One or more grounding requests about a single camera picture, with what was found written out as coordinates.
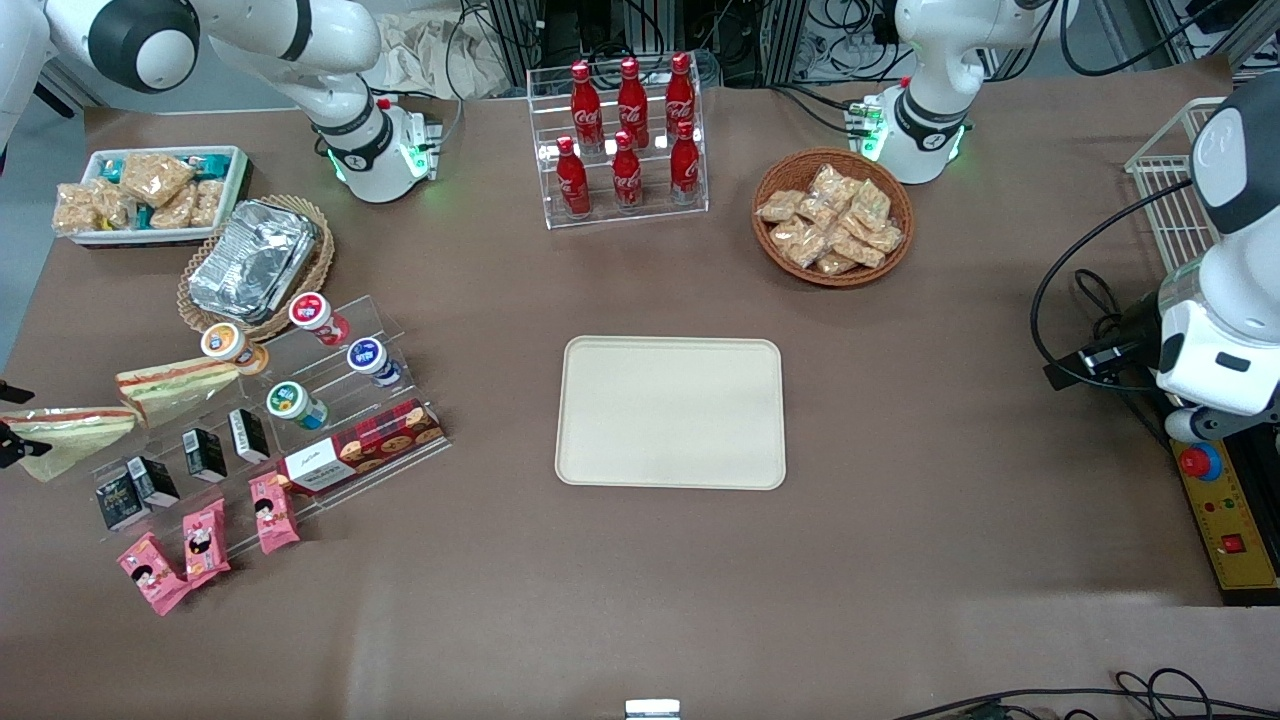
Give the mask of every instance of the yellow control panel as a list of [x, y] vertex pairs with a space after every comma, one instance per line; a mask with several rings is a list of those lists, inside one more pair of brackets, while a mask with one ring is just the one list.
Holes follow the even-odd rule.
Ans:
[[1226, 448], [1220, 442], [1170, 442], [1217, 583], [1224, 591], [1275, 589], [1275, 566]]

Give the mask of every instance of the tabletop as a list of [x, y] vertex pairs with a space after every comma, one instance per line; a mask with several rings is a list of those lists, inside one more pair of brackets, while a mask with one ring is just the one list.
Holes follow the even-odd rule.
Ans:
[[[6, 474], [0, 716], [616, 717], [676, 697], [690, 719], [891, 717], [1166, 664], [1280, 703], [1280, 610], [1217, 606], [1167, 455], [1116, 398], [1053, 392], [1027, 323], [1048, 264], [1137, 199], [1124, 160], [1229, 90], [1215, 63], [986, 87], [960, 156], [909, 190], [910, 255], [850, 291], [791, 278], [751, 234], [764, 170], [840, 142], [768, 91], [705, 94], [709, 213], [557, 232], [522, 101], [468, 104], [440, 179], [380, 206], [296, 111], [93, 113], [91, 149], [234, 143], [253, 196], [316, 202], [338, 241], [325, 293], [371, 293], [406, 328], [454, 445], [163, 619], [96, 542], [91, 488]], [[1094, 246], [1078, 264], [1121, 301], [1162, 275], [1140, 215]], [[174, 305], [191, 252], [55, 243], [6, 379], [41, 406], [110, 404], [115, 372], [193, 355]], [[1051, 348], [1091, 319], [1052, 286]], [[786, 482], [561, 483], [581, 334], [773, 341]]]

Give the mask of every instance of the yogurt bottle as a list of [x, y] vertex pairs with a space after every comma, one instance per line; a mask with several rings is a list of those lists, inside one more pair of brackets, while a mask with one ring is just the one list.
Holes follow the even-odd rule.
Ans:
[[375, 387], [390, 387], [401, 379], [399, 363], [387, 354], [387, 346], [374, 337], [362, 337], [351, 343], [347, 365], [361, 375], [369, 375]]
[[210, 325], [200, 338], [200, 350], [214, 360], [236, 365], [242, 375], [256, 375], [266, 369], [266, 348], [244, 336], [232, 323]]
[[334, 313], [319, 292], [303, 292], [294, 297], [289, 305], [289, 319], [325, 345], [339, 345], [351, 332], [347, 319]]
[[266, 409], [271, 415], [307, 430], [324, 427], [329, 419], [329, 407], [293, 380], [284, 380], [271, 388], [271, 393], [266, 396]]

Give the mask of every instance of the white plastic tray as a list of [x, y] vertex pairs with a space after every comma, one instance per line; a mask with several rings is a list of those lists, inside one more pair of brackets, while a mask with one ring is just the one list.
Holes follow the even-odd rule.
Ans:
[[778, 347], [573, 338], [564, 347], [556, 474], [573, 486], [778, 487], [787, 474]]
[[232, 163], [227, 169], [223, 196], [218, 201], [218, 213], [214, 215], [214, 224], [205, 228], [179, 228], [179, 229], [146, 229], [146, 231], [92, 231], [74, 233], [68, 237], [77, 245], [86, 247], [147, 247], [152, 245], [198, 245], [205, 238], [214, 234], [214, 229], [227, 222], [236, 200], [239, 197], [241, 184], [244, 182], [244, 170], [248, 168], [248, 156], [234, 145], [201, 145], [187, 147], [141, 147], [134, 150], [99, 150], [88, 158], [84, 165], [84, 174], [81, 182], [86, 183], [102, 174], [102, 164], [108, 160], [124, 159], [131, 152], [159, 152], [161, 155], [230, 155]]

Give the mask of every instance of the red button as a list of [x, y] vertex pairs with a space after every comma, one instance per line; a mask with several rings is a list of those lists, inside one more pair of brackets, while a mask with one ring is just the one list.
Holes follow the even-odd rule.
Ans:
[[1193, 478], [1203, 478], [1213, 469], [1208, 452], [1198, 447], [1188, 447], [1178, 455], [1178, 465]]

